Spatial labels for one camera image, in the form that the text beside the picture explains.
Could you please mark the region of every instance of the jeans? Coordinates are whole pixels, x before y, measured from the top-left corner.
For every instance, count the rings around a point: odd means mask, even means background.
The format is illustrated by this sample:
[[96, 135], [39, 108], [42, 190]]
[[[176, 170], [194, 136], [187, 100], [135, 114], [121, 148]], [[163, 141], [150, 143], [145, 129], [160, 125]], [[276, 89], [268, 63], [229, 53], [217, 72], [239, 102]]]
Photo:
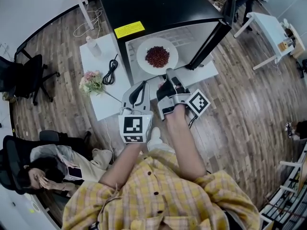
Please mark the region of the jeans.
[[236, 0], [235, 13], [244, 3], [246, 4], [246, 9], [244, 14], [243, 24], [245, 24], [248, 21], [248, 17], [246, 17], [246, 15], [253, 11], [254, 0]]

